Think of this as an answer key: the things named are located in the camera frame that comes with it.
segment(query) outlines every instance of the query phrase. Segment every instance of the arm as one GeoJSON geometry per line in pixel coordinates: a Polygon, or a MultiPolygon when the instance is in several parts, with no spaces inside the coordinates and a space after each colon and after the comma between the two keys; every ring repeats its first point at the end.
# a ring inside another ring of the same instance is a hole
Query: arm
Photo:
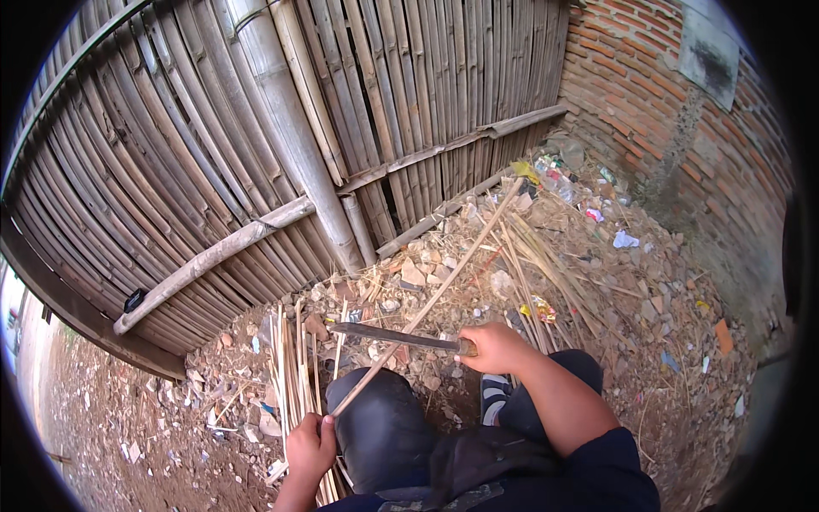
{"type": "Polygon", "coordinates": [[[460,336],[475,342],[478,355],[456,360],[486,374],[514,374],[526,386],[546,436],[561,457],[620,426],[600,395],[505,325],[464,327],[460,336]]]}
{"type": "Polygon", "coordinates": [[[290,473],[278,492],[277,512],[307,512],[315,508],[321,478],[336,460],[336,432],[332,416],[307,413],[287,436],[290,473]],[[321,438],[317,434],[321,422],[321,438]]]}

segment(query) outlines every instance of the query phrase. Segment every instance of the bamboo wall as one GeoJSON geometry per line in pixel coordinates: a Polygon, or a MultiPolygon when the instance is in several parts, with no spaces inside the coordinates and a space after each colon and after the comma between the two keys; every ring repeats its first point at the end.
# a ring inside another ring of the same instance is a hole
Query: bamboo wall
{"type": "MultiPolygon", "coordinates": [[[[295,3],[310,59],[303,70],[317,79],[319,110],[332,124],[328,147],[335,139],[340,154],[325,161],[337,186],[555,104],[566,2],[282,2],[295,3]]],[[[21,125],[82,43],[123,8],[121,0],[83,5],[49,55],[21,125]]],[[[298,170],[283,168],[273,150],[269,111],[237,28],[225,0],[143,9],[51,101],[11,177],[3,199],[29,245],[109,319],[135,289],[154,288],[304,193],[298,170]]],[[[359,188],[376,247],[523,154],[544,129],[482,139],[359,188]]],[[[334,270],[311,215],[227,259],[134,332],[181,355],[246,308],[334,270]]]]}

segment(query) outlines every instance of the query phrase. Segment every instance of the black pants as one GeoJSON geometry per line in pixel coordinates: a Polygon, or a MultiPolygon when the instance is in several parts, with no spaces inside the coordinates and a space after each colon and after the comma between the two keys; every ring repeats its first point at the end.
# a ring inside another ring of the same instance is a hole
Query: black pants
{"type": "MultiPolygon", "coordinates": [[[[603,372],[593,357],[580,350],[556,352],[550,357],[601,393],[603,372]]],[[[328,409],[335,409],[367,370],[359,368],[331,382],[328,409]]],[[[381,369],[336,419],[336,438],[356,494],[429,484],[429,455],[437,437],[423,416],[410,383],[381,369]]],[[[515,388],[498,419],[503,427],[530,441],[549,442],[524,386],[515,388]]]]}

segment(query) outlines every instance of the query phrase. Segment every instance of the brick wall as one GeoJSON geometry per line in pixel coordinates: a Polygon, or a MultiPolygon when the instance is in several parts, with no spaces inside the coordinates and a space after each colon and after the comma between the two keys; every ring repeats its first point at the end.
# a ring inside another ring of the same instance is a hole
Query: brick wall
{"type": "Polygon", "coordinates": [[[679,2],[587,3],[569,19],[559,90],[569,110],[563,127],[629,178],[651,215],[689,235],[746,324],[761,325],[769,307],[784,319],[781,227],[794,182],[753,58],[740,50],[735,100],[725,112],[675,71],[679,2]],[[672,201],[651,206],[652,197],[668,192],[672,201]]]}

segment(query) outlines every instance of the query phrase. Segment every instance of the right hand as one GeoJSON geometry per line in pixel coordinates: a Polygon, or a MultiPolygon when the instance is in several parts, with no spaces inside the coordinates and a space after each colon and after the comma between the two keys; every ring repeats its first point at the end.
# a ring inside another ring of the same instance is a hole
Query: right hand
{"type": "Polygon", "coordinates": [[[455,360],[484,374],[518,374],[522,365],[540,355],[518,333],[498,322],[463,327],[458,336],[475,343],[477,356],[455,356],[455,360]]]}
{"type": "Polygon", "coordinates": [[[322,418],[309,412],[290,432],[287,436],[287,460],[290,462],[291,476],[296,475],[296,479],[309,483],[314,481],[318,485],[318,481],[332,468],[336,461],[334,421],[335,418],[330,415],[322,418]]]}

